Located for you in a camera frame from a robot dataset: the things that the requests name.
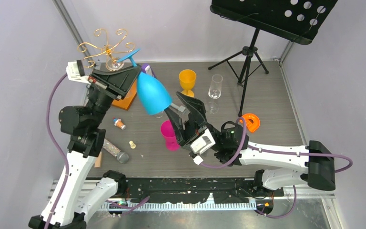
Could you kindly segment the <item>glitter tube with cap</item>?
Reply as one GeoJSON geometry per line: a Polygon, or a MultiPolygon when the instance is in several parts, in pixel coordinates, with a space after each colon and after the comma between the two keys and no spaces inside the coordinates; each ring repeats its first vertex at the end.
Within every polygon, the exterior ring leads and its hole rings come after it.
{"type": "Polygon", "coordinates": [[[103,142],[103,149],[114,156],[117,161],[122,164],[126,164],[129,161],[129,155],[126,152],[120,150],[107,139],[105,139],[103,142]]]}

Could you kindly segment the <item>black music stand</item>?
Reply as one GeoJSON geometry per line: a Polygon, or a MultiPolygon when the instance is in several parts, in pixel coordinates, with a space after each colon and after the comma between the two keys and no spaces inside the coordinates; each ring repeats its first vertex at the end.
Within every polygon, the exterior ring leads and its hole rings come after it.
{"type": "Polygon", "coordinates": [[[209,70],[242,55],[245,57],[238,85],[243,87],[238,115],[242,116],[251,60],[256,57],[266,74],[269,73],[258,54],[256,40],[260,31],[276,35],[300,45],[309,45],[319,28],[336,5],[335,0],[213,0],[210,11],[221,18],[254,27],[250,45],[239,52],[208,67],[209,70]]]}

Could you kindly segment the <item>grey plastic bar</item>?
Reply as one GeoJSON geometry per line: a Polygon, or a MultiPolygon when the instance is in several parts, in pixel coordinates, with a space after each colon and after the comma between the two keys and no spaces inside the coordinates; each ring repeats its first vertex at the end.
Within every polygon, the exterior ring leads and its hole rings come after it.
{"type": "Polygon", "coordinates": [[[183,115],[186,112],[186,107],[184,107],[183,105],[177,105],[175,103],[171,103],[170,107],[178,114],[178,115],[183,115]]]}

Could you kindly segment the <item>clear champagne flute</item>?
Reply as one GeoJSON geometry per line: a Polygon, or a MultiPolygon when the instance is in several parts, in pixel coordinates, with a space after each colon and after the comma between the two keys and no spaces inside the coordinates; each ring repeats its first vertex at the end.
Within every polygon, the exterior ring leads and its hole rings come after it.
{"type": "Polygon", "coordinates": [[[212,81],[208,90],[210,101],[208,102],[209,112],[215,114],[218,112],[218,99],[222,93],[223,76],[215,74],[212,76],[212,81]]]}

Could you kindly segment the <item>small clown figurine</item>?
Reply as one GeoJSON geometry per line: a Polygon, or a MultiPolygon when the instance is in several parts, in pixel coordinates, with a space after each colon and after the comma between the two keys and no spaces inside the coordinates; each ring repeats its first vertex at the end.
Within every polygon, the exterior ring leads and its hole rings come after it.
{"type": "Polygon", "coordinates": [[[113,124],[114,126],[118,127],[121,130],[124,130],[126,128],[126,125],[122,122],[120,118],[113,118],[113,124]]]}

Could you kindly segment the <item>clear wine glass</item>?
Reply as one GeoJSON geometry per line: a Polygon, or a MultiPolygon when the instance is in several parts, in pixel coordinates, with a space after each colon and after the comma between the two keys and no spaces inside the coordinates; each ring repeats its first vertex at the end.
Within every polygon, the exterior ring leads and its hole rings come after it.
{"type": "Polygon", "coordinates": [[[109,71],[118,71],[124,66],[124,61],[118,62],[119,58],[110,58],[106,63],[105,67],[109,71]]]}

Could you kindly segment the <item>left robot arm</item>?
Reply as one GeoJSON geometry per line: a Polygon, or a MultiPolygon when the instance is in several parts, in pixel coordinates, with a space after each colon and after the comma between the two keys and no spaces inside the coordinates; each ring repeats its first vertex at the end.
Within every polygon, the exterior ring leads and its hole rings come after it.
{"type": "Polygon", "coordinates": [[[43,212],[29,220],[30,228],[84,229],[105,201],[126,194],[126,176],[109,170],[96,187],[80,197],[84,181],[104,145],[106,131],[100,124],[113,100],[123,98],[140,73],[140,66],[130,66],[114,72],[93,70],[87,75],[77,62],[69,63],[64,78],[89,84],[90,93],[87,104],[66,106],[59,112],[61,131],[70,136],[68,151],[61,154],[64,169],[43,212]]]}

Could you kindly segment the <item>blue plastic goblet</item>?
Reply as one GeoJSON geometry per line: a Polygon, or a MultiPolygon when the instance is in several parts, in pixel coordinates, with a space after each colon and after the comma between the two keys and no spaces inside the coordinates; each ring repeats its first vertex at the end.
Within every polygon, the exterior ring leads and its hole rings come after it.
{"type": "Polygon", "coordinates": [[[137,77],[137,94],[148,115],[156,115],[168,108],[172,98],[164,85],[153,76],[142,71],[142,66],[138,64],[133,56],[141,49],[129,52],[127,55],[117,60],[117,63],[129,60],[133,67],[137,67],[139,75],[137,77]]]}

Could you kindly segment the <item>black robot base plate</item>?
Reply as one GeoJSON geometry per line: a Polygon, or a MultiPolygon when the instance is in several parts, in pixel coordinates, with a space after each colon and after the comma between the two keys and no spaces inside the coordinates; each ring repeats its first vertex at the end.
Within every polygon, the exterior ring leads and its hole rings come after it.
{"type": "Polygon", "coordinates": [[[255,190],[252,178],[245,177],[134,177],[111,198],[133,203],[149,196],[149,203],[204,203],[209,196],[220,203],[244,203],[247,198],[282,197],[283,189],[255,190]]]}

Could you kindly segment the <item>magenta plastic goblet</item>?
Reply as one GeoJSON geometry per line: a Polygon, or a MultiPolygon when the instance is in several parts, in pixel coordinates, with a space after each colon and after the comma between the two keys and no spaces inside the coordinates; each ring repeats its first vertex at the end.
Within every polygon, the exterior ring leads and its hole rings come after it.
{"type": "Polygon", "coordinates": [[[160,127],[161,134],[165,140],[165,147],[168,150],[176,151],[180,148],[177,143],[176,135],[170,121],[165,121],[160,127]]]}

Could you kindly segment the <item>small wooden block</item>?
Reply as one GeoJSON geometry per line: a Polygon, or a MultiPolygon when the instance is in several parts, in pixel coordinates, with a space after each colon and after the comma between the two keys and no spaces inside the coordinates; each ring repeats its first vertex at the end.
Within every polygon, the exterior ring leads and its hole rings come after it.
{"type": "Polygon", "coordinates": [[[99,153],[98,158],[94,163],[95,168],[100,168],[102,166],[102,151],[99,153]]]}

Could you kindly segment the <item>purple metronome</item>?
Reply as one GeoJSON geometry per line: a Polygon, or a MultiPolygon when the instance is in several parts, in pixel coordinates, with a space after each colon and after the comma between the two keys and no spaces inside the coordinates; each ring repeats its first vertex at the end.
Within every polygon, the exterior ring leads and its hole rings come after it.
{"type": "Polygon", "coordinates": [[[152,77],[156,77],[155,73],[153,72],[151,66],[148,63],[142,64],[141,71],[147,75],[150,75],[152,77]]]}

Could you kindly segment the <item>orange plastic goblet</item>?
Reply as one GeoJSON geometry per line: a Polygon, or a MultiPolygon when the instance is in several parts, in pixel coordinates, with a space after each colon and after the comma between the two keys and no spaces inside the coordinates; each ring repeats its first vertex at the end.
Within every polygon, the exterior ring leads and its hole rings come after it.
{"type": "Polygon", "coordinates": [[[195,86],[196,77],[197,77],[196,73],[190,69],[182,70],[179,73],[179,83],[183,89],[181,91],[182,94],[189,97],[194,97],[194,92],[192,91],[192,89],[195,86]]]}

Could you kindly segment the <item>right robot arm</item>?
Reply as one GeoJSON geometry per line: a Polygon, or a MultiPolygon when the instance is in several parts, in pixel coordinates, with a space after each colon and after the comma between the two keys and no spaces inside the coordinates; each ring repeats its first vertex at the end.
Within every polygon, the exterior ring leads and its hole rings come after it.
{"type": "Polygon", "coordinates": [[[193,162],[212,168],[201,157],[211,149],[220,161],[218,168],[233,165],[274,167],[256,171],[253,190],[260,196],[286,186],[307,184],[309,187],[334,191],[336,172],[334,155],[319,141],[306,146],[274,146],[251,142],[244,118],[227,121],[220,129],[208,123],[204,103],[177,92],[188,111],[188,120],[171,108],[165,113],[171,122],[179,146],[190,151],[193,162]]]}

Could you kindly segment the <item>cream chess pawn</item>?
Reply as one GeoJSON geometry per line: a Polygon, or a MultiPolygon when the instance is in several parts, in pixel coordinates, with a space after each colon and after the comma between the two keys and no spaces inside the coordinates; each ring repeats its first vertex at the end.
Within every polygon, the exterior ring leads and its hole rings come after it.
{"type": "Polygon", "coordinates": [[[131,149],[135,149],[136,148],[136,144],[133,141],[129,141],[129,145],[131,149]]]}

